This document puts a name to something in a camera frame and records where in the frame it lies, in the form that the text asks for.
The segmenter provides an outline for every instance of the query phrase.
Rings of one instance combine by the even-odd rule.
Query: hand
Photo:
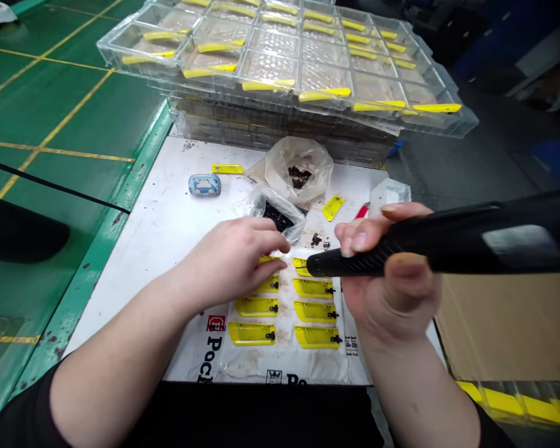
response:
[[[380,217],[336,226],[343,256],[374,248],[393,222],[432,211],[420,203],[402,202],[383,207],[382,213]],[[388,258],[384,277],[343,278],[342,288],[361,338],[389,346],[424,337],[439,306],[440,283],[427,258],[398,253]]]
[[[269,218],[244,217],[214,227],[174,269],[166,273],[182,283],[195,314],[249,294],[276,271],[281,260],[259,263],[275,250],[288,253],[291,246]]]

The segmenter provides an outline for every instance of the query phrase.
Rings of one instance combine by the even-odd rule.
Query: green table edge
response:
[[[120,207],[132,210],[171,127],[172,119],[164,100],[138,145],[141,151],[127,175],[124,188],[115,198]],[[50,332],[50,340],[42,336],[9,400],[28,388],[62,358],[127,219],[127,214],[115,209],[110,208],[106,212],[98,233],[44,330],[44,335]]]

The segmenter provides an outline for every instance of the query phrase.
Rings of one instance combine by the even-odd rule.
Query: right hand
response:
[[[416,202],[390,204],[383,216],[340,223],[335,234],[343,256],[374,248],[394,222],[425,216],[432,211]],[[355,318],[359,336],[382,347],[423,338],[439,307],[439,276],[434,275],[427,258],[413,253],[390,256],[384,277],[342,279],[348,309]]]

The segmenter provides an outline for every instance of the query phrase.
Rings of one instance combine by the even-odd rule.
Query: black cable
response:
[[[91,202],[95,202],[95,203],[98,203],[100,205],[105,205],[106,207],[113,208],[113,209],[118,210],[120,212],[126,213],[127,215],[131,214],[131,212],[129,210],[127,210],[126,208],[122,208],[122,207],[119,207],[117,205],[110,204],[109,202],[102,201],[101,199],[97,199],[97,198],[94,198],[92,196],[87,196],[86,194],[80,193],[80,192],[72,190],[70,188],[63,187],[62,185],[58,185],[58,184],[55,184],[53,182],[49,182],[48,180],[40,179],[39,177],[36,177],[34,175],[28,174],[28,173],[23,172],[23,171],[19,171],[15,168],[9,167],[8,165],[4,165],[4,164],[0,163],[0,170],[6,171],[10,174],[17,175],[19,177],[22,177],[23,179],[30,180],[31,182],[35,182],[37,184],[44,185],[44,186],[49,187],[49,188],[53,188],[55,190],[58,190],[58,191],[61,191],[61,192],[64,192],[64,193],[72,194],[73,196],[77,196],[77,197],[80,197],[80,198],[83,198],[83,199],[87,199]]]

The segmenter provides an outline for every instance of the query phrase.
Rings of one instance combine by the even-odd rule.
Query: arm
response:
[[[431,211],[418,203],[392,204],[383,216],[339,224],[344,256],[378,243],[392,222]],[[425,335],[441,298],[439,276],[423,256],[392,255],[383,278],[344,278],[348,308],[383,411],[406,447],[477,448],[475,405],[456,385]]]
[[[283,261],[258,264],[290,246],[272,220],[217,225],[169,272],[148,284],[114,319],[64,359],[50,389],[62,437],[75,448],[124,441],[149,402],[186,323],[203,309],[249,293]],[[215,273],[216,282],[211,282]]]

